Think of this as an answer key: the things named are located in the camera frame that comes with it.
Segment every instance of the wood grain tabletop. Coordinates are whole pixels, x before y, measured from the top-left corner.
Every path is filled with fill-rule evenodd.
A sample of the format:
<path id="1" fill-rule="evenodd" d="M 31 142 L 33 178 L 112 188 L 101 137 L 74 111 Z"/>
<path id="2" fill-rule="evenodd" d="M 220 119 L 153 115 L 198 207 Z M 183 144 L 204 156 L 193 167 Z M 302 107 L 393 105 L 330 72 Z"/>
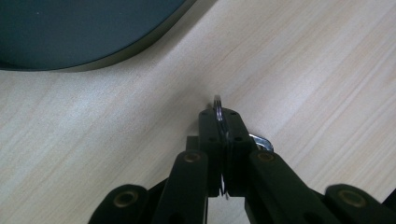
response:
<path id="1" fill-rule="evenodd" d="M 221 95 L 312 189 L 396 188 L 396 2 L 201 0 L 158 42 L 79 73 L 0 71 L 0 223 L 87 223 L 169 176 Z M 248 223 L 241 198 L 208 223 Z"/>

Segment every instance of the brass screw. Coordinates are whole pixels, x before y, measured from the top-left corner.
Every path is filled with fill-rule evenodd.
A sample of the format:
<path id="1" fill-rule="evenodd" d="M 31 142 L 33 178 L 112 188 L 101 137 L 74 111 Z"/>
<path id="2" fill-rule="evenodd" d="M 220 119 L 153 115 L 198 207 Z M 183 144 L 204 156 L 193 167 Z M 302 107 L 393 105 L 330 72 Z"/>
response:
<path id="1" fill-rule="evenodd" d="M 344 203 L 358 208 L 364 207 L 367 204 L 366 200 L 361 195 L 359 195 L 359 193 L 349 189 L 341 189 L 338 191 L 338 197 L 340 197 Z"/>
<path id="2" fill-rule="evenodd" d="M 123 191 L 114 198 L 113 203 L 118 208 L 123 208 L 135 203 L 138 196 L 139 194 L 134 190 Z"/>
<path id="3" fill-rule="evenodd" d="M 195 162 L 201 159 L 201 156 L 198 153 L 189 153 L 184 156 L 184 161 L 187 162 Z"/>
<path id="4" fill-rule="evenodd" d="M 274 156 L 268 152 L 261 152 L 257 155 L 257 157 L 261 160 L 261 161 L 273 161 L 274 160 Z"/>

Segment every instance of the black object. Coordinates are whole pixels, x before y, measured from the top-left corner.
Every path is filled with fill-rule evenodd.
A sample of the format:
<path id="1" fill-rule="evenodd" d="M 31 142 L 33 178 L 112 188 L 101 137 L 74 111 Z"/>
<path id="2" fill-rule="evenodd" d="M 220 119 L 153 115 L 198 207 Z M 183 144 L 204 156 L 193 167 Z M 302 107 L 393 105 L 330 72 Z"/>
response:
<path id="1" fill-rule="evenodd" d="M 89 70 L 130 58 L 195 0 L 0 1 L 0 69 Z"/>
<path id="2" fill-rule="evenodd" d="M 153 189 L 127 185 L 111 191 L 90 224 L 206 223 L 207 197 L 219 193 L 245 197 L 251 223 L 396 223 L 396 191 L 379 203 L 348 185 L 310 189 L 279 155 L 259 150 L 241 117 L 222 108 L 224 135 L 216 111 L 199 115 L 199 136 L 189 136 L 186 151 L 175 161 L 167 180 Z M 221 185 L 224 179 L 225 188 Z M 120 206 L 120 198 L 125 206 Z"/>

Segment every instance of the light wood surface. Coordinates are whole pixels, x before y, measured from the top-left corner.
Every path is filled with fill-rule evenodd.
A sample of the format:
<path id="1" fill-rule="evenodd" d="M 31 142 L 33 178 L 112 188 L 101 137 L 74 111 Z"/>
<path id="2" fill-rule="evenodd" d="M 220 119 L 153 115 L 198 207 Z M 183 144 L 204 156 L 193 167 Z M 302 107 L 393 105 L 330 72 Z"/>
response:
<path id="1" fill-rule="evenodd" d="M 0 72 L 0 223 L 87 223 L 168 177 L 215 94 L 311 188 L 396 187 L 396 2 L 198 1 L 161 40 L 83 73 Z M 248 223 L 242 199 L 208 223 Z"/>

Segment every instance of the black plate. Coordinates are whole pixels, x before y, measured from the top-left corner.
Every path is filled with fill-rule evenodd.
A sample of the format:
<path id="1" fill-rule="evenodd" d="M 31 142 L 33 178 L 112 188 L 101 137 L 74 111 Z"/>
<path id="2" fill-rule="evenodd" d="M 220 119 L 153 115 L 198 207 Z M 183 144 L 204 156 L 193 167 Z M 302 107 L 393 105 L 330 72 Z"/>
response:
<path id="1" fill-rule="evenodd" d="M 195 0 L 2 0 L 0 69 L 89 70 L 136 55 Z"/>

